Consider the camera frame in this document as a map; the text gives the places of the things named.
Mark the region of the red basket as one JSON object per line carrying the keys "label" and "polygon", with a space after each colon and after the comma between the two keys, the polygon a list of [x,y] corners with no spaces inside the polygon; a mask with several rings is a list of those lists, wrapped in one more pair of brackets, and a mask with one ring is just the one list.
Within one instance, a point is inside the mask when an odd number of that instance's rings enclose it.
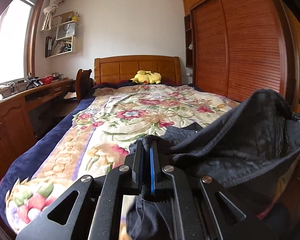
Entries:
{"label": "red basket", "polygon": [[49,84],[51,84],[52,83],[52,81],[53,81],[53,76],[52,75],[50,75],[50,76],[47,76],[47,77],[44,77],[44,78],[41,78],[41,80],[40,80],[41,82],[42,82],[42,84],[44,84],[44,85],[49,85]]}

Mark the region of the black jacket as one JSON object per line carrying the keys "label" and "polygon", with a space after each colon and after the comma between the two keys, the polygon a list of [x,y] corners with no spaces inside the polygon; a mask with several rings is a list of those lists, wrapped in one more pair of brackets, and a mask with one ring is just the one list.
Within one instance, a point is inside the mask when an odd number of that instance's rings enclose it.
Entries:
{"label": "black jacket", "polygon": [[274,194],[300,154],[300,123],[277,92],[256,91],[206,128],[171,126],[164,135],[140,142],[146,151],[156,142],[158,152],[189,176],[211,176],[279,239],[288,237],[288,210],[276,204]]}

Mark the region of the window with wooden frame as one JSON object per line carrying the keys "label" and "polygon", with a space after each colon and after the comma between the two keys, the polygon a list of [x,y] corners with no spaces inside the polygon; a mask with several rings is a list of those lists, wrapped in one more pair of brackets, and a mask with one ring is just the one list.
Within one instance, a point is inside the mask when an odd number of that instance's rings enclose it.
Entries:
{"label": "window with wooden frame", "polygon": [[38,23],[44,0],[13,0],[0,15],[0,85],[35,77]]}

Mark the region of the white wall shelf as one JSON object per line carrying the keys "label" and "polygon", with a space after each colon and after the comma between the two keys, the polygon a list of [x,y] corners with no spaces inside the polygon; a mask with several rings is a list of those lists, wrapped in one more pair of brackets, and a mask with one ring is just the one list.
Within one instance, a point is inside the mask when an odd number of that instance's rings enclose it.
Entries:
{"label": "white wall shelf", "polygon": [[70,11],[52,18],[49,36],[45,39],[45,57],[52,58],[77,52],[76,30],[79,13]]}

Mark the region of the wooden desk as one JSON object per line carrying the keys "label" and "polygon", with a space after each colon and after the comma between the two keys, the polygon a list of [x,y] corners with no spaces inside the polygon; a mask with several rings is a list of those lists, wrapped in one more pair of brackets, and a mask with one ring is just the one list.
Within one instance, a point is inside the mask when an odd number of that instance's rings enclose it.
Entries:
{"label": "wooden desk", "polygon": [[0,101],[0,181],[11,163],[37,141],[29,111],[66,94],[71,85],[71,79],[55,81]]}

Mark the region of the navy blue blanket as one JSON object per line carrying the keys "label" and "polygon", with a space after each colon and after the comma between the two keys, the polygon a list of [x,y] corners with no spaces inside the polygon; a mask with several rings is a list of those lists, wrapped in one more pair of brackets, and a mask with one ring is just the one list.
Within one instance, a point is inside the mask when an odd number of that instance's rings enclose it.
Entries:
{"label": "navy blue blanket", "polygon": [[0,218],[19,233],[78,178],[105,176],[133,144],[173,126],[208,126],[210,99],[189,85],[102,84],[51,132],[18,157],[0,183]]}

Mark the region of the tied beige curtain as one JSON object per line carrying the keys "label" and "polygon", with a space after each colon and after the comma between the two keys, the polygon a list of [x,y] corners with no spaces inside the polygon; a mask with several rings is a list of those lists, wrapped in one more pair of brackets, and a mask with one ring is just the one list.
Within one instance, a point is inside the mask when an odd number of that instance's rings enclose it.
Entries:
{"label": "tied beige curtain", "polygon": [[49,5],[43,9],[44,20],[41,27],[41,32],[50,31],[52,27],[52,17],[58,10],[58,5],[63,0],[50,0]]}

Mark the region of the black device on desk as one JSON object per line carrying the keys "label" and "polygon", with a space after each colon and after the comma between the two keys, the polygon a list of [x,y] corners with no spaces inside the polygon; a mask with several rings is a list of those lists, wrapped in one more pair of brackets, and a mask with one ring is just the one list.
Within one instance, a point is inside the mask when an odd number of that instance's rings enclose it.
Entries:
{"label": "black device on desk", "polygon": [[41,81],[40,78],[38,77],[30,77],[27,78],[27,85],[26,85],[26,90],[33,89],[33,88],[38,88],[40,86],[43,86],[43,82]]}

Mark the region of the yellow Pikachu plush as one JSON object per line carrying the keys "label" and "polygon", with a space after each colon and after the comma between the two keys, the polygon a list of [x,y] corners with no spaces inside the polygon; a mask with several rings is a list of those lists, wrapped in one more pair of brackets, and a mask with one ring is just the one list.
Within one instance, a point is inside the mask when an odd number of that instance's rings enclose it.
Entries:
{"label": "yellow Pikachu plush", "polygon": [[157,72],[139,70],[137,74],[129,80],[129,82],[135,82],[139,84],[160,84],[161,75]]}

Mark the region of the wooden headboard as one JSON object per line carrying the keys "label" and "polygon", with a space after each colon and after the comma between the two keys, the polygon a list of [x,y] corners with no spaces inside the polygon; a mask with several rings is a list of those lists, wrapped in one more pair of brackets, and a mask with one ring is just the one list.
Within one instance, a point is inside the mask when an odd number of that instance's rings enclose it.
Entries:
{"label": "wooden headboard", "polygon": [[161,81],[181,84],[180,60],[176,56],[127,55],[96,58],[94,80],[99,83],[120,83],[133,78],[139,70],[161,74]]}

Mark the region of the dark wooden chair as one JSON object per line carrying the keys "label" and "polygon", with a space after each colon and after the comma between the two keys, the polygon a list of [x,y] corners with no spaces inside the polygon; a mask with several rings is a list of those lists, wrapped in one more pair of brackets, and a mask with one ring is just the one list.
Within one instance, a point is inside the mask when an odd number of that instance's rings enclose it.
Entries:
{"label": "dark wooden chair", "polygon": [[76,89],[76,96],[77,96],[77,103],[79,104],[82,99],[84,99],[94,85],[94,81],[90,80],[92,70],[82,70],[79,69],[76,76],[75,81],[75,89]]}

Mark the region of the wooden louvered wardrobe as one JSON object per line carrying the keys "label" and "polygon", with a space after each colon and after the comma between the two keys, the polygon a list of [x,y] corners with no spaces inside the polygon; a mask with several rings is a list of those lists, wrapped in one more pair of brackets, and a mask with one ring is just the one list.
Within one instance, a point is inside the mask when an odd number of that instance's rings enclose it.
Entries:
{"label": "wooden louvered wardrobe", "polygon": [[292,104],[294,51],[279,0],[184,0],[184,7],[197,87],[239,102],[272,89]]}

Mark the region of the floral quilt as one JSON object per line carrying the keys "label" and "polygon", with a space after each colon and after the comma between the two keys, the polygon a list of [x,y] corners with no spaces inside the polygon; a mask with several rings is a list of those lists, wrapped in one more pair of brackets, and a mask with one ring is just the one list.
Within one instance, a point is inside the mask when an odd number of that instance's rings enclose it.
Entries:
{"label": "floral quilt", "polygon": [[10,166],[0,184],[3,221],[21,232],[81,176],[121,166],[138,141],[156,141],[171,165],[211,176],[263,216],[300,154],[300,123],[271,89],[237,103],[188,85],[97,86]]}

